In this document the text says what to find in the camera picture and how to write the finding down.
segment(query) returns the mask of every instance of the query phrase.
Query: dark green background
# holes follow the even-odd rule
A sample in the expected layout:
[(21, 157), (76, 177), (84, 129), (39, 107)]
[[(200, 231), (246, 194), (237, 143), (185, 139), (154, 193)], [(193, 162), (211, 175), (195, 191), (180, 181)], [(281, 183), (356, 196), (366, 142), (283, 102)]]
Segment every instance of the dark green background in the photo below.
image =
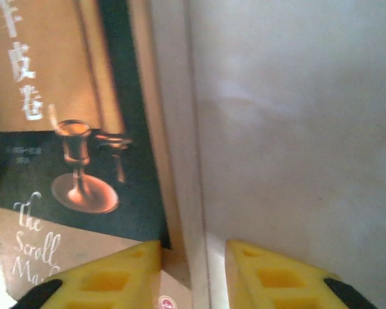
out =
[[(91, 163), (87, 174), (96, 176), (115, 188), (118, 208), (109, 214), (85, 214), (62, 206), (51, 194), (53, 180), (71, 173), (63, 159), (62, 140), (54, 132), (0, 133), (0, 207), (12, 209), (17, 201), (27, 201), (34, 191), (43, 198), (35, 200), (32, 215), (70, 227), (131, 238), (138, 241), (160, 239), (170, 248), (165, 213), (134, 53), (129, 12), (125, 1), (100, 1), (100, 11), (113, 66), (116, 92), (127, 134), (134, 144), (122, 153), (127, 183), (116, 179), (111, 150), (100, 147), (93, 130), (88, 140)], [(30, 163), (16, 164), (17, 155), (9, 147), (40, 147), (40, 155), (30, 156)]]

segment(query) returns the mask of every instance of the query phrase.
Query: book cover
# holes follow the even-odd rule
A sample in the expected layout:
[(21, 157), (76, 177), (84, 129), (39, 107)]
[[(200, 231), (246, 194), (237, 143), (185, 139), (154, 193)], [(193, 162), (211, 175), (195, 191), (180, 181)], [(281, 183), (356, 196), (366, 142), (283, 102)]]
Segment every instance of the book cover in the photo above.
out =
[[(0, 0), (0, 264), (15, 299), (141, 241), (183, 250), (128, 2)], [(180, 278), (163, 272), (161, 289), (186, 308)]]

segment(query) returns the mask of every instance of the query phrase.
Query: white wall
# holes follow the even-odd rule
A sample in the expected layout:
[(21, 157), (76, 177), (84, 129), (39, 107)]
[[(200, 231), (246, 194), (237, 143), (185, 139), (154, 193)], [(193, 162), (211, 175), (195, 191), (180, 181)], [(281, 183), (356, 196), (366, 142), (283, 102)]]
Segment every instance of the white wall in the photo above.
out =
[(193, 0), (190, 22), (213, 308), (228, 238), (386, 308), (386, 1)]

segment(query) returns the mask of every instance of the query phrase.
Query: rectangular hole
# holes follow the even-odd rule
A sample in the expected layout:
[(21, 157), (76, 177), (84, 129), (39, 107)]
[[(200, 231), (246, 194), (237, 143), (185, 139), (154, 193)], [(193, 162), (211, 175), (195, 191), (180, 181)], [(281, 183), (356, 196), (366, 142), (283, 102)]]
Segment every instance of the rectangular hole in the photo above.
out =
[(257, 275), (265, 288), (298, 288), (304, 286), (298, 275), (287, 269), (259, 269)]
[(129, 275), (117, 271), (103, 271), (90, 275), (80, 287), (81, 291), (121, 291), (124, 289)]
[(130, 255), (132, 258), (142, 258), (144, 256), (143, 250), (137, 250)]
[(65, 309), (112, 309), (113, 303), (94, 301), (72, 301)]
[(243, 249), (243, 254), (245, 256), (248, 256), (249, 258), (257, 258), (258, 256), (260, 256), (260, 254), (258, 254), (257, 252), (248, 249)]
[(314, 298), (276, 299), (276, 309), (320, 309)]

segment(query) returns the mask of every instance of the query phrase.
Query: book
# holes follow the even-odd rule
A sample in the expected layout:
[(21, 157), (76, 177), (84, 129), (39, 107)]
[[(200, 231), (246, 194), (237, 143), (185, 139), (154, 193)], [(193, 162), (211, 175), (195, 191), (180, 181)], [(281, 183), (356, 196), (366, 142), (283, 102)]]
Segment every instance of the book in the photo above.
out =
[(158, 239), (180, 265), (162, 272), (162, 296), (190, 306), (166, 145), (150, 126), (162, 115), (147, 112), (157, 102), (139, 72), (135, 42), (151, 38), (135, 36), (131, 3), (0, 0), (0, 265), (14, 299)]

